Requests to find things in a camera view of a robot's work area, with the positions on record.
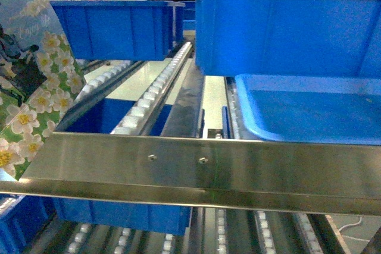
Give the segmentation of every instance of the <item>bolt head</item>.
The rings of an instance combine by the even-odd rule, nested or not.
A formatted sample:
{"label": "bolt head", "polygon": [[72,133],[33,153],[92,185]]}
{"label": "bolt head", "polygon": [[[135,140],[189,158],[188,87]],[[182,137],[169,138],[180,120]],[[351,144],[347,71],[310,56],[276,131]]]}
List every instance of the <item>bolt head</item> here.
{"label": "bolt head", "polygon": [[202,165],[206,164],[208,162],[208,158],[202,157],[198,159],[198,162]]}
{"label": "bolt head", "polygon": [[148,155],[147,158],[148,158],[149,161],[154,161],[154,160],[157,159],[157,156],[156,155]]}

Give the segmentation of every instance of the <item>blue bin rim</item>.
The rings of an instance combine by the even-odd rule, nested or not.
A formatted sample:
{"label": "blue bin rim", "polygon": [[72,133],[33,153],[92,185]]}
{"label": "blue bin rim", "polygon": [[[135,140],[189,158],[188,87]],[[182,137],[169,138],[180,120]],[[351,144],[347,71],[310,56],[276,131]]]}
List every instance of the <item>blue bin rim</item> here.
{"label": "blue bin rim", "polygon": [[52,6],[79,6],[79,7],[185,7],[185,3],[174,1],[102,1],[102,0],[57,0],[50,2]]}

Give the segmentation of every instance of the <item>flow rack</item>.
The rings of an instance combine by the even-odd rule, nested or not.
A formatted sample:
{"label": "flow rack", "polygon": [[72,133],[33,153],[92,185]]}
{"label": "flow rack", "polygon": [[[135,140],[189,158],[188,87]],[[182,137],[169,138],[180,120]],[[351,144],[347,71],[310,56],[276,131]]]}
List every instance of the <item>flow rack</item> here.
{"label": "flow rack", "polygon": [[[381,147],[261,141],[243,123],[231,77],[224,78],[224,128],[216,138],[200,139],[205,77],[190,43],[169,57],[188,59],[189,69],[161,74],[141,101],[114,114],[110,126],[100,127],[116,127],[104,132],[112,135],[70,127],[146,62],[123,61],[90,81],[20,181],[0,170],[0,193],[179,206],[190,210],[184,235],[53,215],[44,218],[31,243],[23,243],[22,253],[350,253],[330,214],[381,216]],[[82,68],[88,73],[108,64],[88,60]],[[182,73],[161,136],[150,136]],[[165,215],[169,220],[171,214]],[[381,230],[363,254],[381,251],[380,235]]]}

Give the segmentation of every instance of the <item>blue storage crate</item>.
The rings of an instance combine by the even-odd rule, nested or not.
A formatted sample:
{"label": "blue storage crate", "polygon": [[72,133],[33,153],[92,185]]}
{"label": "blue storage crate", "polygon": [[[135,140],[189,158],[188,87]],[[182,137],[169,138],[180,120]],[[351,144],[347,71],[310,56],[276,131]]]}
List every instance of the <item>blue storage crate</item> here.
{"label": "blue storage crate", "polygon": [[[162,61],[173,48],[173,13],[178,11],[173,7],[184,7],[181,2],[171,1],[52,1],[51,4],[75,57],[88,60]],[[176,33],[180,33],[182,21],[176,22]]]}
{"label": "blue storage crate", "polygon": [[196,30],[196,20],[184,20],[184,31]]}
{"label": "blue storage crate", "polygon": [[196,0],[211,76],[381,76],[381,0]]}
{"label": "blue storage crate", "polygon": [[381,80],[236,76],[245,127],[274,141],[381,145]]}
{"label": "blue storage crate", "polygon": [[15,199],[0,211],[0,253],[19,254],[54,213],[49,197],[0,195],[0,205]]}
{"label": "blue storage crate", "polygon": [[[110,133],[133,104],[133,101],[104,99],[68,128],[67,131]],[[161,134],[170,110],[170,105],[164,106],[151,131],[151,136]],[[60,219],[176,235],[184,234],[185,228],[189,225],[191,211],[190,208],[182,206],[59,198],[54,199],[54,205]]]}
{"label": "blue storage crate", "polygon": [[196,9],[184,10],[184,20],[195,20],[195,19],[196,19]]}

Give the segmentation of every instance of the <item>stainless steel rail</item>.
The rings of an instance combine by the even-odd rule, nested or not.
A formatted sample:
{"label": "stainless steel rail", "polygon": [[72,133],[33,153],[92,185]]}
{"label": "stainless steel rail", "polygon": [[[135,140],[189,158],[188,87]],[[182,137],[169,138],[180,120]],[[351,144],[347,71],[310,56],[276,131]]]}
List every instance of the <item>stainless steel rail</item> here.
{"label": "stainless steel rail", "polygon": [[380,146],[55,133],[0,192],[380,216],[380,154]]}

